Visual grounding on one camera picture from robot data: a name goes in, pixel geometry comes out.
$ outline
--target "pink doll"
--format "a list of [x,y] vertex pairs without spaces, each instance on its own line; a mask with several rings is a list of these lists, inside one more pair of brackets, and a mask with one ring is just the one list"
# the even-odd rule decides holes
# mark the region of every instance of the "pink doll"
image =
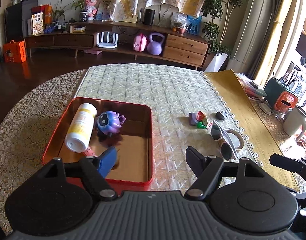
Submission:
[[96,5],[98,0],[93,0],[93,1],[94,2],[92,2],[91,0],[84,0],[85,11],[87,11],[88,21],[94,20],[94,14],[96,14],[97,12],[97,9],[94,5]]

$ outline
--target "blue and purple figurine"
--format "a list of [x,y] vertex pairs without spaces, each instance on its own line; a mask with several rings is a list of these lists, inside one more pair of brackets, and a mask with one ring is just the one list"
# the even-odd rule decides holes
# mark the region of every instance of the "blue and purple figurine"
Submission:
[[97,135],[100,140],[111,137],[113,134],[119,133],[122,124],[126,118],[124,115],[113,111],[106,111],[100,114],[96,119]]

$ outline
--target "wooden drawer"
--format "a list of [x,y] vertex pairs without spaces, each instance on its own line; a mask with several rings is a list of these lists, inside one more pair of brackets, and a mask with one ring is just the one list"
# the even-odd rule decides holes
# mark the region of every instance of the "wooden drawer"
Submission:
[[25,38],[26,48],[40,48],[54,46],[53,36],[31,36]]
[[192,51],[201,55],[205,55],[208,48],[208,44],[174,35],[167,36],[165,45],[173,48]]
[[94,47],[94,36],[83,34],[67,34],[54,36],[54,45],[60,47]]
[[163,57],[186,62],[189,65],[195,64],[201,66],[205,56],[194,52],[186,51],[183,49],[176,49],[165,46]]

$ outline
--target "dark brown floor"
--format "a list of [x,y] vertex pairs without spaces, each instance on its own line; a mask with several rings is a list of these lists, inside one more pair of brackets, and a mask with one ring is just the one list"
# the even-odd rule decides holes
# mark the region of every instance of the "dark brown floor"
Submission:
[[120,53],[102,52],[99,55],[79,52],[73,58],[73,50],[40,50],[23,64],[0,64],[0,124],[12,107],[29,91],[56,76],[90,66],[112,63],[147,63],[162,64],[194,69],[186,65],[138,57]]

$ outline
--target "red tray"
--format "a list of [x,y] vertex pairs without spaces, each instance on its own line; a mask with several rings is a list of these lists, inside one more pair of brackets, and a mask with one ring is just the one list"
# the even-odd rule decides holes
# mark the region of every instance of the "red tray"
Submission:
[[[61,157],[63,162],[78,162],[83,153],[70,151],[64,143],[65,135],[77,111],[83,103],[96,107],[97,114],[116,111],[126,117],[120,134],[113,135],[110,144],[117,149],[117,165],[110,171],[106,181],[120,194],[122,190],[149,190],[153,179],[152,113],[145,105],[108,101],[93,98],[74,98],[59,120],[44,152],[42,162],[48,163],[53,157]],[[90,147],[100,155],[107,149],[107,141],[100,143],[94,130]],[[82,186],[79,178],[68,178],[68,182]]]

